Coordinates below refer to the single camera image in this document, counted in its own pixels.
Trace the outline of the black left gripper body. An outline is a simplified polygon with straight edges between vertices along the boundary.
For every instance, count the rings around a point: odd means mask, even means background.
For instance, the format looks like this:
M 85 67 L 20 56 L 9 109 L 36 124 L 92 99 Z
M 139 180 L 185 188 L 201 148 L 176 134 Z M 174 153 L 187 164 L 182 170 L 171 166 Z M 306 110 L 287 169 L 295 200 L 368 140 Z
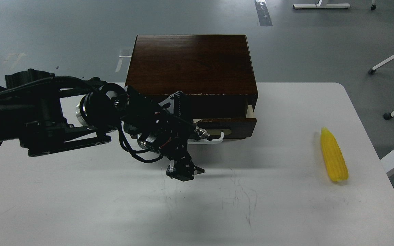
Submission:
M 131 86 L 119 86 L 116 114 L 119 144 L 134 159 L 153 163 L 166 157 L 174 168 L 195 167 L 187 142 L 197 133 L 185 93 L 177 91 L 156 103 Z

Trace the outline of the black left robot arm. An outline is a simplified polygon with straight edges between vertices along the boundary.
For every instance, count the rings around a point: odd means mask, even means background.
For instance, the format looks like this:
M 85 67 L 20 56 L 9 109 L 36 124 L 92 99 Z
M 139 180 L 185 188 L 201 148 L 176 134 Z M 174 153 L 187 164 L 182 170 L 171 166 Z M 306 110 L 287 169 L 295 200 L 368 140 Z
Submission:
M 28 69 L 5 76 L 0 86 L 0 142 L 18 139 L 28 155 L 42 156 L 111 142 L 118 131 L 121 148 L 142 163 L 167 158 L 167 176 L 193 180 L 189 140 L 212 141 L 191 116 L 182 91 L 155 103 L 130 85 L 100 78 L 83 80 Z

